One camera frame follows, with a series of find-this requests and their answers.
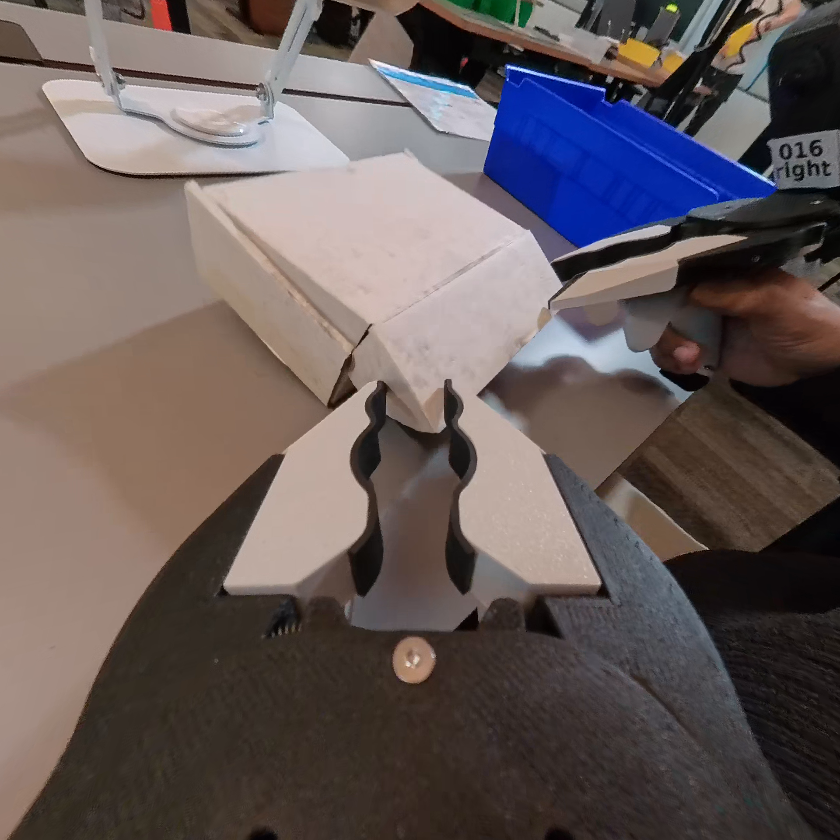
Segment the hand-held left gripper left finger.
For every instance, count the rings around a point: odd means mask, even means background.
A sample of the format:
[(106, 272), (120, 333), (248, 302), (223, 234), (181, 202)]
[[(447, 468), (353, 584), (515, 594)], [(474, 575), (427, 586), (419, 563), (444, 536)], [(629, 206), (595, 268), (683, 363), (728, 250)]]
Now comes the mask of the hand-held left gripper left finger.
[(367, 595), (383, 563), (372, 476), (386, 386), (364, 385), (282, 455), (224, 579), (229, 595)]

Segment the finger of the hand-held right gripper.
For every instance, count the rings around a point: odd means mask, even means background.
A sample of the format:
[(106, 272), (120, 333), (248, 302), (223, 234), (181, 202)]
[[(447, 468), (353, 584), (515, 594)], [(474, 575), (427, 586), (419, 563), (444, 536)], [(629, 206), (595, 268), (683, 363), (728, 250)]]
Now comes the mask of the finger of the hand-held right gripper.
[(738, 244), (745, 238), (743, 234), (685, 238), (657, 254), (592, 270), (575, 280), (561, 280), (561, 289), (549, 300), (549, 310), (580, 308), (671, 291), (676, 286), (682, 259)]
[(595, 241), (554, 259), (550, 264), (559, 280), (575, 280), (592, 270), (657, 254), (681, 241), (685, 234), (686, 224), (646, 225)]

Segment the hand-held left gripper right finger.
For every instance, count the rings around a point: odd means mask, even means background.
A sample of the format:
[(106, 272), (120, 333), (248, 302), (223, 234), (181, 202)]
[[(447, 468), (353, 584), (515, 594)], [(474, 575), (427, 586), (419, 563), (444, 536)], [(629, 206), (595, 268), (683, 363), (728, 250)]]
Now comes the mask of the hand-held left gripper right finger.
[(475, 395), (444, 383), (448, 465), (457, 477), (445, 544), (448, 577), (479, 611), (525, 611), (544, 596), (602, 588), (541, 447)]

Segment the blue plastic bin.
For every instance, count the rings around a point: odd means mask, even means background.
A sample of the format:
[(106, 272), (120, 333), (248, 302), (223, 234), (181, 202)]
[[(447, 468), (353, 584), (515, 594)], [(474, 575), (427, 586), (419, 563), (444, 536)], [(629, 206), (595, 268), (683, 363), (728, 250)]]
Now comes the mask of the blue plastic bin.
[(484, 173), (576, 246), (774, 184), (627, 101), (506, 68)]

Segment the white cardboard mailer box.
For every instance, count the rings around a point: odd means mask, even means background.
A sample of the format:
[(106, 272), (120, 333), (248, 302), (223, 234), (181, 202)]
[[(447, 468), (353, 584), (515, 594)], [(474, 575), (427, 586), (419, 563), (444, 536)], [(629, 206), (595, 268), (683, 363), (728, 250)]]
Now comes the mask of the white cardboard mailer box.
[(385, 383), (387, 413), (444, 427), (559, 289), (533, 233), (408, 153), (185, 184), (199, 276), (322, 404)]

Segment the person's right forearm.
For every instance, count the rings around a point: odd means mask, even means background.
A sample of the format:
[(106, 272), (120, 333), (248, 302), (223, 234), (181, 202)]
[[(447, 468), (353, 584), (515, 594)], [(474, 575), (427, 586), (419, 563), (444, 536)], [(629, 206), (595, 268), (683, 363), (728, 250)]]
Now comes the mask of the person's right forearm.
[(731, 381), (733, 390), (764, 410), (839, 467), (839, 370), (788, 385)]

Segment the person's right hand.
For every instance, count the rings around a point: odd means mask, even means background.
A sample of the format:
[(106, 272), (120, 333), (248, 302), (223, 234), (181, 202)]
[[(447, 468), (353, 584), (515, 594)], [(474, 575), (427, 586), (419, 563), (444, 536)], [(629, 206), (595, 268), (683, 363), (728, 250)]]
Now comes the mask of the person's right hand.
[(746, 279), (706, 280), (689, 301), (721, 317), (718, 363), (681, 330), (668, 326), (651, 349), (657, 367), (675, 375), (704, 369), (747, 385), (775, 387), (839, 366), (839, 307), (807, 280), (776, 269)]

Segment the black metal rack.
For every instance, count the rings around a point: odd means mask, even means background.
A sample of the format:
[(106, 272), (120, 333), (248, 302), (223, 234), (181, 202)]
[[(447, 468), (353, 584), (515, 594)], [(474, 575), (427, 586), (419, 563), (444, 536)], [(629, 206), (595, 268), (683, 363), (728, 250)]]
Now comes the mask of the black metal rack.
[(753, 47), (770, 30), (783, 2), (726, 2), (685, 62), (659, 87), (647, 87), (636, 107), (695, 137), (739, 85)]

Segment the yellow storage bin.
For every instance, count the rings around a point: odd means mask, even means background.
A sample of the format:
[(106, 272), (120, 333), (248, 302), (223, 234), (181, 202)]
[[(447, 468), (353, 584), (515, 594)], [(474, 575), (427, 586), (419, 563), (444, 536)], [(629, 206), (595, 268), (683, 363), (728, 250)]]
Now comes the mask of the yellow storage bin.
[(667, 72), (676, 70), (686, 60), (672, 45), (660, 48), (635, 38), (629, 38), (617, 47), (616, 58), (632, 66)]

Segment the background work table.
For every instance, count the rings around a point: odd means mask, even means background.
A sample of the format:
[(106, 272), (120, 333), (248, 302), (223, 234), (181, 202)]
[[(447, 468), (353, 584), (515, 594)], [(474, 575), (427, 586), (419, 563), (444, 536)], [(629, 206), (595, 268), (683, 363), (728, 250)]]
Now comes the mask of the background work table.
[(417, 5), (462, 32), (554, 60), (566, 61), (597, 76), (657, 88), (671, 75), (666, 68), (645, 67), (621, 55), (611, 58), (614, 43), (609, 38), (586, 32), (578, 35), (561, 34), (552, 38), (534, 28), (505, 24), (492, 16), (471, 11), (452, 2), (419, 1)]

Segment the white leaflet with blue stripe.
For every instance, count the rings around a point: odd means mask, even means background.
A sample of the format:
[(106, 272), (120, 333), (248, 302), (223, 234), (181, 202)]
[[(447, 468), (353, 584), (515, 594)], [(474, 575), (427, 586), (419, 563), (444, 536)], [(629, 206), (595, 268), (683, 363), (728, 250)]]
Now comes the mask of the white leaflet with blue stripe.
[(467, 85), (374, 59), (369, 64), (436, 132), (490, 142), (497, 111)]

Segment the green bin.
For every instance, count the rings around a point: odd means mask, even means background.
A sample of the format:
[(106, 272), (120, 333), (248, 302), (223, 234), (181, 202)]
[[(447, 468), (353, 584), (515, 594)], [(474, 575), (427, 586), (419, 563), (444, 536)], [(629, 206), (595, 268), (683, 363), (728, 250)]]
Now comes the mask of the green bin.
[(453, 4), (507, 24), (524, 27), (532, 14), (530, 1), (452, 1)]

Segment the person's dark clothing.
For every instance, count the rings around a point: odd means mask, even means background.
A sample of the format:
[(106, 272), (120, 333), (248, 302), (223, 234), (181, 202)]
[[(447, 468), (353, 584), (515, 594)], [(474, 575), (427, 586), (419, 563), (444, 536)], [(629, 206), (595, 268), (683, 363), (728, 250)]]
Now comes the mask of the person's dark clothing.
[(764, 758), (818, 838), (839, 838), (838, 520), (759, 552), (665, 562), (717, 647)]

